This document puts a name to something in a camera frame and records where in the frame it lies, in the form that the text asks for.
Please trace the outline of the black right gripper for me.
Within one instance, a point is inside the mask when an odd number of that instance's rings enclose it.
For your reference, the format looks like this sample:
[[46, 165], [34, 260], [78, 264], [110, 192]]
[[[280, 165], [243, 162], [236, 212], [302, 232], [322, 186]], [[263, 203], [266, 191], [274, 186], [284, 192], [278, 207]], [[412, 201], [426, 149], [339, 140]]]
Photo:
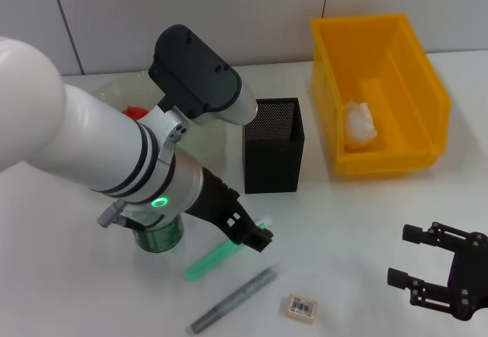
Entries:
[[388, 269], [387, 283], [402, 290], [408, 289], [411, 305], [452, 314], [462, 321], [470, 320], [476, 311], [487, 308], [486, 235], [467, 233], [433, 222], [426, 231], [406, 224], [403, 240], [454, 252], [448, 286], [431, 284], [406, 272]]

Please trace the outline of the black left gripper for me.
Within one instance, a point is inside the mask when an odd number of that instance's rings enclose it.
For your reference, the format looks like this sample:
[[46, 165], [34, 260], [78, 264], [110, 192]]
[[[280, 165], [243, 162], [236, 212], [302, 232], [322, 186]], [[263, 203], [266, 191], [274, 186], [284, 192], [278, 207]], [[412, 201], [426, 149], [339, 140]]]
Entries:
[[197, 200], [187, 214], [213, 224], [235, 244], [262, 252], [274, 234], [255, 226], [238, 202], [239, 194], [207, 168], [202, 168], [203, 184]]

